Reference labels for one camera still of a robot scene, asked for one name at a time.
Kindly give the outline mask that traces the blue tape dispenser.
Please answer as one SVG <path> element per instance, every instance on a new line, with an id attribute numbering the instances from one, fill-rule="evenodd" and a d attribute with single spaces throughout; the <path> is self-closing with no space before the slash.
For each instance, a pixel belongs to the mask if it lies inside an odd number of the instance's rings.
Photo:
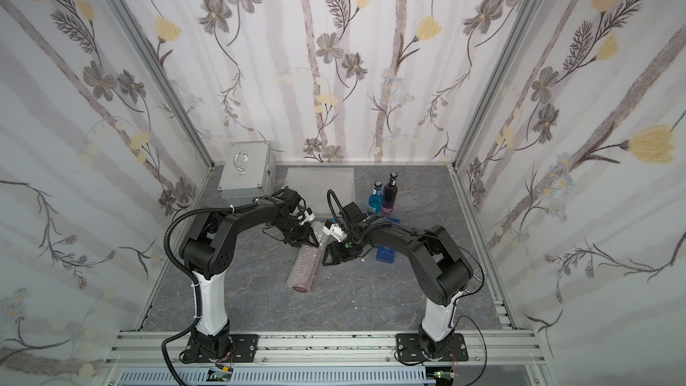
<path id="1" fill-rule="evenodd" d="M 378 262 L 386 264 L 393 264 L 395 261 L 396 251 L 386 246 L 378 246 L 375 259 Z"/>

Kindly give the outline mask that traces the blue glass bottle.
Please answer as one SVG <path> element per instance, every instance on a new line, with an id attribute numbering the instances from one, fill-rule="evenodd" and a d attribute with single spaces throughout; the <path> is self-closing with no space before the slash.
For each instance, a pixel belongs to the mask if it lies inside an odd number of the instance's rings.
<path id="1" fill-rule="evenodd" d="M 367 214 L 371 216 L 372 214 L 380 214 L 382 212 L 382 190 L 383 184 L 380 180 L 377 180 L 373 184 L 373 189 L 371 195 L 368 198 L 367 203 Z"/>

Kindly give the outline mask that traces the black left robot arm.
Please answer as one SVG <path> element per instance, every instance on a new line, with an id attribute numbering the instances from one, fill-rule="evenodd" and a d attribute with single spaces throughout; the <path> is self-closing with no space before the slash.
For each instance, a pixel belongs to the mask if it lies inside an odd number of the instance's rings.
<path id="1" fill-rule="evenodd" d="M 174 219 L 164 233 L 163 249 L 192 282 L 195 314 L 189 332 L 209 340 L 229 333 L 224 278 L 239 234 L 258 226 L 272 227 L 280 232 L 279 242 L 294 248 L 317 248 L 314 219 L 307 202 L 288 187 L 246 205 L 201 207 Z"/>

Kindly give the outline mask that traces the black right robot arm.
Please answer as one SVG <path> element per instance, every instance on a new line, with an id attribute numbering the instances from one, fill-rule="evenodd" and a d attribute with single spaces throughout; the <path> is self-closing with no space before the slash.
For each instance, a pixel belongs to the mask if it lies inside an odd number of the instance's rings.
<path id="1" fill-rule="evenodd" d="M 474 269 L 445 228 L 405 228 L 382 216 L 369 216 L 346 227 L 330 219 L 323 233 L 332 238 L 324 255 L 325 266 L 352 261 L 366 247 L 386 247 L 406 257 L 427 298 L 419 334 L 434 348 L 447 345 L 457 325 L 457 302 L 466 296 Z"/>

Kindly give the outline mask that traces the bubble wrap sheet stack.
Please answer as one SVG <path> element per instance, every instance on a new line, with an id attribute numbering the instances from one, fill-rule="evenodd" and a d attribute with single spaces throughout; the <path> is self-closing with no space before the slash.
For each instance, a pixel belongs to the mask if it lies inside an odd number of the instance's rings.
<path id="1" fill-rule="evenodd" d="M 352 167 L 291 167 L 285 185 L 297 191 L 318 217 L 330 216 L 327 191 L 332 189 L 341 205 L 356 200 L 355 173 Z"/>

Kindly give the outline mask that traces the silver metal first-aid case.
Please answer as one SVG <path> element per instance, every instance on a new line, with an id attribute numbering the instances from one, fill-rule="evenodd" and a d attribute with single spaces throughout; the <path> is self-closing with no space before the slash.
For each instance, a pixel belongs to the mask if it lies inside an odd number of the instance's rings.
<path id="1" fill-rule="evenodd" d="M 221 198 L 234 204 L 269 196 L 275 183 L 275 162 L 266 141 L 232 143 L 218 184 Z"/>

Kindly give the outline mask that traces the purple glass bottle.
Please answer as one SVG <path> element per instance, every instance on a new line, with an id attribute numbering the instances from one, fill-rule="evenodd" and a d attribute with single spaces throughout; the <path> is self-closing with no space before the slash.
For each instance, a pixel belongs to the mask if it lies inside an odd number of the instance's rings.
<path id="1" fill-rule="evenodd" d="M 384 185 L 382 190 L 382 212 L 384 214 L 390 214 L 395 205 L 395 201 L 398 194 L 398 173 L 391 171 L 389 173 L 389 180 Z"/>

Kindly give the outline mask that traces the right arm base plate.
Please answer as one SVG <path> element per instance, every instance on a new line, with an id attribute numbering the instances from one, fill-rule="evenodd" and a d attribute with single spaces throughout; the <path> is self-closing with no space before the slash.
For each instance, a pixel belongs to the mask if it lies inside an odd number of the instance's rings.
<path id="1" fill-rule="evenodd" d="M 396 357 L 400 363 L 466 362 L 469 354 L 464 336 L 453 332 L 443 341 L 434 342 L 428 335 L 399 333 L 395 336 Z"/>

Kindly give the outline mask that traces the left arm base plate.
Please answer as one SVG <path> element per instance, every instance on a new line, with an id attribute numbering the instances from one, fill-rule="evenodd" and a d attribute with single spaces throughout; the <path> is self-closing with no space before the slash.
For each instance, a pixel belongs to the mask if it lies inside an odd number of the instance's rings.
<path id="1" fill-rule="evenodd" d="M 257 334 L 232 334 L 209 336 L 194 333 L 187 347 L 180 353 L 184 364 L 223 362 L 252 363 L 255 360 L 259 336 Z"/>

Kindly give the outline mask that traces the aluminium frame rail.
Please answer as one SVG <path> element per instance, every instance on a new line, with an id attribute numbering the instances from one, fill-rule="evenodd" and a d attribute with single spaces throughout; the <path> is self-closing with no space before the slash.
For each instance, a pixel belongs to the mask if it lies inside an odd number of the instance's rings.
<path id="1" fill-rule="evenodd" d="M 164 367 L 161 343 L 167 332 L 122 332 L 105 358 L 106 367 Z M 396 366 L 423 357 L 416 339 L 398 332 L 258 332 L 253 344 L 241 332 L 225 364 L 232 366 Z M 546 363 L 531 331 L 459 331 L 445 351 L 447 362 L 467 366 L 531 366 Z"/>

